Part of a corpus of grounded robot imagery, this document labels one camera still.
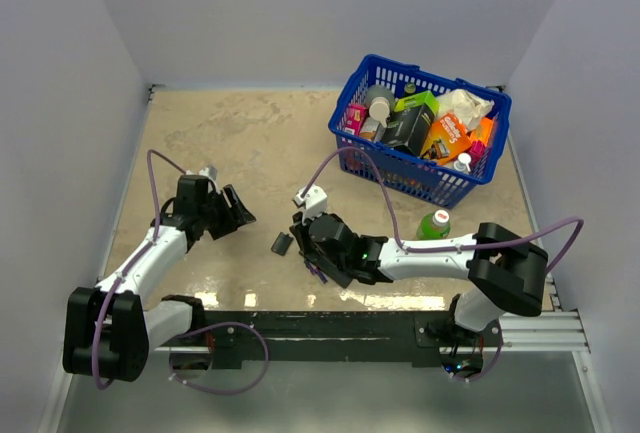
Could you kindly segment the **black battery cover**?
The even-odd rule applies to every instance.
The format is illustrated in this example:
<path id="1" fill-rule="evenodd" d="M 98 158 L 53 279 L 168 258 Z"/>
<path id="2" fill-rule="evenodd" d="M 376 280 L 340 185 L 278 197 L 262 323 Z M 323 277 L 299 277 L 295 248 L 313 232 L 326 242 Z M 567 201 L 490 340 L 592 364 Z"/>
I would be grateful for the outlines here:
<path id="1" fill-rule="evenodd" d="M 277 255 L 285 256 L 294 238 L 288 233 L 280 232 L 271 246 L 271 251 Z"/>

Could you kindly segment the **black remote control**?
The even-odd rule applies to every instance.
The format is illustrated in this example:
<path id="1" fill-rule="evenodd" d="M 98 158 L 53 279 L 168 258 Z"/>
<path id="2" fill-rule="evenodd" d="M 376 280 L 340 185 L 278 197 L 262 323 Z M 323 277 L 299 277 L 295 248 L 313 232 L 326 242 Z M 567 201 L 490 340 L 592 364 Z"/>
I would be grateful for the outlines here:
<path id="1" fill-rule="evenodd" d="M 324 273 L 327 280 L 331 279 L 341 288 L 347 288 L 353 281 L 353 279 L 349 275 L 340 271 L 329 260 L 316 252 L 300 253 L 300 255 L 303 258 L 303 262 L 305 260 L 308 260 L 309 262 L 313 263 Z"/>

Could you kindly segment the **purple battery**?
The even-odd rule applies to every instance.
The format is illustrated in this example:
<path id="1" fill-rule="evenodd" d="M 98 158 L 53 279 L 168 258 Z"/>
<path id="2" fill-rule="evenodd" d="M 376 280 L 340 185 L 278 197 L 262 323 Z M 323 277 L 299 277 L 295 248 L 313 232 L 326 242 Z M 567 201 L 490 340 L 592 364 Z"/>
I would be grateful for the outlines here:
<path id="1" fill-rule="evenodd" d="M 311 274 L 316 276 L 323 284 L 326 284 L 328 282 L 324 273 L 319 268 L 317 268 L 313 263 L 309 262 L 308 260 L 305 260 L 304 264 L 306 268 L 311 272 Z"/>

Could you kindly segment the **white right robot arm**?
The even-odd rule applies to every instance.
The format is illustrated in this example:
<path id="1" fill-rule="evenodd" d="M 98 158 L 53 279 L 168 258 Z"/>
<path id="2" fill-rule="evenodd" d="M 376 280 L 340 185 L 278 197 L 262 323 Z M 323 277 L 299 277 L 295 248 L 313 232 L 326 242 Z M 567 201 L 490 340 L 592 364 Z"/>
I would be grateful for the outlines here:
<path id="1" fill-rule="evenodd" d="M 343 288 L 418 277 L 470 281 L 473 287 L 453 301 L 445 322 L 448 339 L 459 346 L 505 313 L 537 317 L 542 311 L 548 254 L 495 223 L 458 238 L 397 243 L 359 235 L 333 213 L 309 219 L 298 212 L 290 232 L 303 258 Z"/>

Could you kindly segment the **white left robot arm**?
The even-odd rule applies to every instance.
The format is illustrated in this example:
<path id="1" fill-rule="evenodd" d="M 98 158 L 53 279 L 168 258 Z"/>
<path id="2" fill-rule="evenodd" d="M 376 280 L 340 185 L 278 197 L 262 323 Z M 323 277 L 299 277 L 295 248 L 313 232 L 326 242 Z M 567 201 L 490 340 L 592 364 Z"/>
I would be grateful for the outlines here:
<path id="1" fill-rule="evenodd" d="M 132 382 L 149 353 L 177 338 L 200 343 L 207 333 L 203 303 L 169 295 L 150 311 L 144 304 L 172 267 L 203 235 L 220 239 L 255 222 L 232 185 L 218 187 L 203 172 L 186 174 L 159 209 L 141 244 L 114 273 L 95 286 L 78 287 L 66 310 L 62 366 L 70 374 Z"/>

